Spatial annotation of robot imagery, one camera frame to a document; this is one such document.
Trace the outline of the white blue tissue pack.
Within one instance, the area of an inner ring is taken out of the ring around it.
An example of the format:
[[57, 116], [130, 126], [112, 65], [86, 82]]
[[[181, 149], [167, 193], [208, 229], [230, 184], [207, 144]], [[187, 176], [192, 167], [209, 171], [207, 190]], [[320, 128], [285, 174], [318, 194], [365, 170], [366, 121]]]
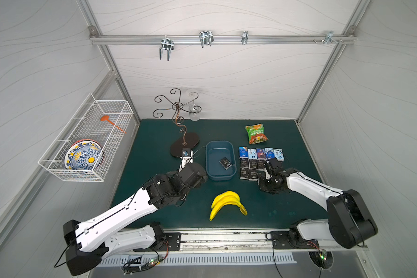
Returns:
[[274, 149], [273, 150], [274, 156], [275, 158], [279, 161], [279, 162], [284, 162], [284, 154], [282, 149]]

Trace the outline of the teal plastic storage box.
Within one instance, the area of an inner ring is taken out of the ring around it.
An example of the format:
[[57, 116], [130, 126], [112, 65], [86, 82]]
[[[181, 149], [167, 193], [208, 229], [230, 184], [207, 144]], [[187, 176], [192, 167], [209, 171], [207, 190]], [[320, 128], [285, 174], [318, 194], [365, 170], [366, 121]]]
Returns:
[[[220, 160], [228, 158], [233, 166], [225, 170]], [[211, 141], [206, 145], [206, 172], [213, 181], [229, 181], [237, 172], [234, 146], [229, 141]]]

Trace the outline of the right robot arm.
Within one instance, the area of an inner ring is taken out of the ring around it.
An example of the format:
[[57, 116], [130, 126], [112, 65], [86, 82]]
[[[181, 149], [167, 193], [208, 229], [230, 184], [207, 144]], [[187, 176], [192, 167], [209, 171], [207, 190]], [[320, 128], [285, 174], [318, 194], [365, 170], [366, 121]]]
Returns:
[[288, 237], [293, 246], [307, 245], [312, 240], [333, 240], [341, 247], [351, 249], [364, 247], [365, 241], [378, 233], [359, 192], [325, 185], [297, 169], [284, 168], [276, 158], [265, 162], [264, 175], [258, 177], [258, 186], [270, 194], [296, 192], [326, 211], [326, 219], [301, 220], [290, 227]]

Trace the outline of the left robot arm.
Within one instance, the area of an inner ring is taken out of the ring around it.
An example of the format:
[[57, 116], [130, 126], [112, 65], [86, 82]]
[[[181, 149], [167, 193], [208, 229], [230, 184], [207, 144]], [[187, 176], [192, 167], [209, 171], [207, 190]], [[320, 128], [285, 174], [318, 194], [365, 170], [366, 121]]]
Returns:
[[153, 176], [132, 196], [97, 217], [84, 222], [66, 222], [64, 255], [70, 274], [79, 276], [89, 272], [103, 259], [125, 251], [162, 247], [166, 234], [160, 223], [153, 222], [133, 231], [125, 231], [125, 227], [184, 201], [191, 189], [206, 181], [203, 166], [187, 163], [180, 171]]

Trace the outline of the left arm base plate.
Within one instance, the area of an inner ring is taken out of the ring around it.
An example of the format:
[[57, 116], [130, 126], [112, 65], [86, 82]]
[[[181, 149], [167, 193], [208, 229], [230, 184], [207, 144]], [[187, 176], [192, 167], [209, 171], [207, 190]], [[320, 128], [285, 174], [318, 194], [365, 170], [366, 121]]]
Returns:
[[147, 249], [134, 249], [134, 252], [141, 251], [179, 251], [181, 247], [181, 233], [170, 232], [165, 233], [162, 237], [159, 237], [152, 246]]

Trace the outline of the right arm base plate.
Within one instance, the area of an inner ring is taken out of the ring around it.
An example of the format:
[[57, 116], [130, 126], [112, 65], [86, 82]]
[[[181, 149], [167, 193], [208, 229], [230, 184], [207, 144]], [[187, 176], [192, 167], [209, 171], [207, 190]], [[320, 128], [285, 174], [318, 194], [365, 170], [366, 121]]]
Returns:
[[276, 250], [288, 249], [315, 249], [319, 248], [319, 243], [315, 239], [306, 240], [294, 229], [287, 231], [271, 231], [266, 235], [266, 240], [272, 242], [272, 247]]

